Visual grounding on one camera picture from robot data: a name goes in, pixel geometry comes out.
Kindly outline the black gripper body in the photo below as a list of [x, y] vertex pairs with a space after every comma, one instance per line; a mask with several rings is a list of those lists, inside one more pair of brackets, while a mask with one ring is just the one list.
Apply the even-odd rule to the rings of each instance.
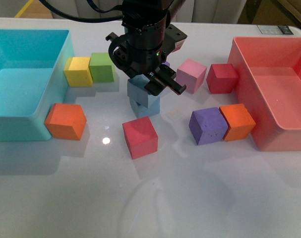
[[115, 66], [130, 78], [144, 75], [148, 79], [144, 88], [153, 96], [158, 96], [166, 87], [182, 94], [186, 86], [175, 81], [177, 73], [164, 62], [170, 53], [181, 48], [187, 35], [174, 25], [166, 24], [165, 19], [139, 29], [126, 23], [123, 26], [123, 35], [110, 33], [106, 37], [111, 42], [108, 53]]

